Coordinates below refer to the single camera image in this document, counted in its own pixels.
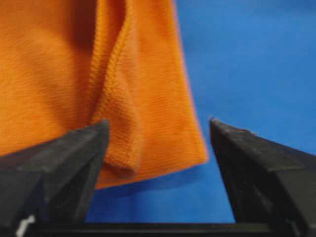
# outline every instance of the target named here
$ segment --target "towel fold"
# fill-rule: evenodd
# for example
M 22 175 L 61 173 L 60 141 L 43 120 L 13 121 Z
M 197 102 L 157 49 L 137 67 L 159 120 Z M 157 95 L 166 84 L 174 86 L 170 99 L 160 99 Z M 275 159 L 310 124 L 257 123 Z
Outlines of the towel fold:
M 202 164 L 169 0 L 5 0 L 0 154 L 110 122 L 96 188 Z

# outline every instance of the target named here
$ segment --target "orange towel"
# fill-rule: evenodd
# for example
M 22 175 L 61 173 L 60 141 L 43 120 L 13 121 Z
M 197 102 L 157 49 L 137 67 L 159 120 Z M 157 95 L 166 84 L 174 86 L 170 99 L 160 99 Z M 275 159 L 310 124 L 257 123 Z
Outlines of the orange towel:
M 0 154 L 110 122 L 97 188 L 204 163 L 169 0 L 5 0 Z

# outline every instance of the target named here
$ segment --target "knit fabric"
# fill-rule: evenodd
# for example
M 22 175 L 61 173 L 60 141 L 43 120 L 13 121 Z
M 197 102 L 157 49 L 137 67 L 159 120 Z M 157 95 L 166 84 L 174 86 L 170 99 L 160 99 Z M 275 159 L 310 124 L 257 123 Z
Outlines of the knit fabric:
M 0 154 L 110 122 L 97 188 L 207 160 L 169 0 L 2 1 Z

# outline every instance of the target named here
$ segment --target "blue background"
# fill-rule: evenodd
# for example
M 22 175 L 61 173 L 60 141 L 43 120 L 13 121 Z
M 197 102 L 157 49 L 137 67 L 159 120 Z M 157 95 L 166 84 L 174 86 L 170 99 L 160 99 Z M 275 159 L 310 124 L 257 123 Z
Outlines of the blue background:
M 316 1 L 178 0 L 208 164 L 95 191 L 88 222 L 234 222 L 212 148 L 215 116 L 316 154 Z

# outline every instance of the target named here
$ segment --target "blue surface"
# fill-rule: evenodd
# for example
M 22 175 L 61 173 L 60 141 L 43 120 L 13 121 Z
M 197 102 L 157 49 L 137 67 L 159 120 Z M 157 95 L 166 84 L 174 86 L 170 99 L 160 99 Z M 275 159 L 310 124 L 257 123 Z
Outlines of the blue surface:
M 197 115 L 316 154 L 316 1 L 178 0 Z M 97 190 L 90 222 L 233 222 L 211 161 Z

